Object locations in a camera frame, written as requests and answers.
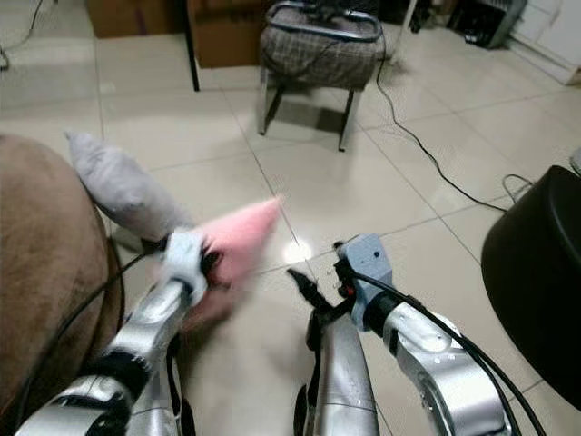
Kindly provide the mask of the pink pillow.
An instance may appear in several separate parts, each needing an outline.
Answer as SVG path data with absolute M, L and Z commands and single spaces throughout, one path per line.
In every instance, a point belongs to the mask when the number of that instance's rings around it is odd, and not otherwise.
M 208 291 L 186 317 L 183 331 L 198 331 L 204 325 L 220 322 L 245 298 L 249 275 L 257 269 L 277 227 L 280 206 L 281 199 L 274 196 L 195 228 L 206 237 L 206 248 L 220 258 L 206 273 Z

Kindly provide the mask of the grey pillow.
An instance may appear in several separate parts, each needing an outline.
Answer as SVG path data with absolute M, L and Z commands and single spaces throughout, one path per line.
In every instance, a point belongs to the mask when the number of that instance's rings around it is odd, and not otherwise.
M 67 130 L 64 137 L 84 189 L 113 223 L 150 243 L 195 227 L 190 212 L 127 151 L 94 134 Z

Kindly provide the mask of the silver robot right leg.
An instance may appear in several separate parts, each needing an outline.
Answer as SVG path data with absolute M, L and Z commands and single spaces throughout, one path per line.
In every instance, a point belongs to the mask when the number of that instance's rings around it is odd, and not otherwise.
M 308 324 L 315 364 L 296 395 L 294 436 L 380 436 L 359 332 L 350 317 L 315 309 Z

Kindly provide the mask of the plaid fabric basket stool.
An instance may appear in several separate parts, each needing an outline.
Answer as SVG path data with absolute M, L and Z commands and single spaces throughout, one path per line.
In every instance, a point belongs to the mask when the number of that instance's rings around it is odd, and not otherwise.
M 277 0 L 259 38 L 256 129 L 266 134 L 291 84 L 348 92 L 338 132 L 345 151 L 354 113 L 383 49 L 380 0 Z

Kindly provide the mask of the black round chair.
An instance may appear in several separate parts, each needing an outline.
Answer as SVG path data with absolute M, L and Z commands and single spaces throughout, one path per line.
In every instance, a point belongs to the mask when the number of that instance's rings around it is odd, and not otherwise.
M 581 411 L 581 177 L 555 165 L 483 241 L 491 307 L 536 373 Z

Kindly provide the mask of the large brown cardboard box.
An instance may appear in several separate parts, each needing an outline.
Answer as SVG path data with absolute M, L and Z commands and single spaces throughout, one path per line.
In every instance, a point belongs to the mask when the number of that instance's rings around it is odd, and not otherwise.
M 259 41 L 273 0 L 188 0 L 192 44 L 203 69 L 259 65 Z

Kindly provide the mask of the small brown cardboard box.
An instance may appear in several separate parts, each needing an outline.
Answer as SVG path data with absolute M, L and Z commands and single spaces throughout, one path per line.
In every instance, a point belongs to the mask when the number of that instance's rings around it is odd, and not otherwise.
M 182 34 L 182 0 L 84 0 L 99 40 L 142 35 Z

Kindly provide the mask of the black grey appliance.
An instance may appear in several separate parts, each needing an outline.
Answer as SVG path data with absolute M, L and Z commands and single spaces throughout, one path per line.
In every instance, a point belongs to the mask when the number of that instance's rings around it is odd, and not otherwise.
M 447 27 L 470 45 L 495 49 L 506 42 L 527 0 L 457 0 Z

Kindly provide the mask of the white cabinet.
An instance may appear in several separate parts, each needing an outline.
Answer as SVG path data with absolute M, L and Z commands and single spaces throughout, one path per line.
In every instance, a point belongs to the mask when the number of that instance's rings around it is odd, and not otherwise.
M 561 84 L 581 84 L 581 0 L 524 0 L 507 47 Z

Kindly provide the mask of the black upright post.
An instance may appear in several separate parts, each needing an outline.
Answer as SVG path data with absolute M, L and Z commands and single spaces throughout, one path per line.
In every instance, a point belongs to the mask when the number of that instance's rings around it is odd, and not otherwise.
M 192 90 L 195 93 L 201 91 L 201 83 L 199 76 L 198 59 L 196 59 L 194 32 L 192 31 L 192 14 L 190 9 L 190 0 L 180 0 L 182 6 L 183 24 L 185 25 L 185 42 L 188 57 L 188 69 L 191 72 Z

